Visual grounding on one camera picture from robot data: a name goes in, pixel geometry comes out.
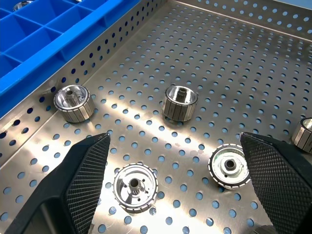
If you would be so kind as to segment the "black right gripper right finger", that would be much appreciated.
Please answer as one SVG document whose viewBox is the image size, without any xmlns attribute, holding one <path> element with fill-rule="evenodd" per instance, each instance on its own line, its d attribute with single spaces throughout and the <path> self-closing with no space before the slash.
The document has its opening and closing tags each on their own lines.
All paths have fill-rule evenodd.
<svg viewBox="0 0 312 234">
<path fill-rule="evenodd" d="M 312 154 L 272 137 L 240 136 L 252 185 L 278 234 L 312 234 Z"/>
</svg>

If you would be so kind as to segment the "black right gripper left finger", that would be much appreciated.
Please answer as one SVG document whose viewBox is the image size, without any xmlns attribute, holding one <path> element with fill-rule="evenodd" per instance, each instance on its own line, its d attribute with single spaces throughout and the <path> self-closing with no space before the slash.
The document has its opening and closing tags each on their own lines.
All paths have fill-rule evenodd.
<svg viewBox="0 0 312 234">
<path fill-rule="evenodd" d="M 38 184 L 4 234 L 88 234 L 109 147 L 108 133 L 74 144 Z"/>
</svg>

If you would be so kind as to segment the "blue compartment tray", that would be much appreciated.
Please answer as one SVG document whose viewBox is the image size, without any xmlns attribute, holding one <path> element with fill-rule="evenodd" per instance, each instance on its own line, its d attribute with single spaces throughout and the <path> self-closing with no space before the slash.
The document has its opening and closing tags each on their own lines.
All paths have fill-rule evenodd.
<svg viewBox="0 0 312 234">
<path fill-rule="evenodd" d="M 140 0 L 0 0 L 0 117 Z"/>
</svg>

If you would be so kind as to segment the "perforated stainless steel tray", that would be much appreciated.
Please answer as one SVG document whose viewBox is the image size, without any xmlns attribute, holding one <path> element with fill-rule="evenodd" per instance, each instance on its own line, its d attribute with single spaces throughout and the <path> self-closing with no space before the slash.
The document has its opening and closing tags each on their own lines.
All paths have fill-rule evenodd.
<svg viewBox="0 0 312 234">
<path fill-rule="evenodd" d="M 252 184 L 229 191 L 208 171 L 241 132 L 288 141 L 312 116 L 312 41 L 217 13 L 219 3 L 143 0 L 0 121 L 0 234 L 75 143 L 111 136 L 92 234 L 246 234 L 270 223 Z M 67 122 L 54 96 L 82 85 L 93 115 Z M 164 116 L 171 85 L 192 89 L 189 121 Z M 141 162 L 154 204 L 131 214 L 115 200 L 119 169 Z"/>
</svg>

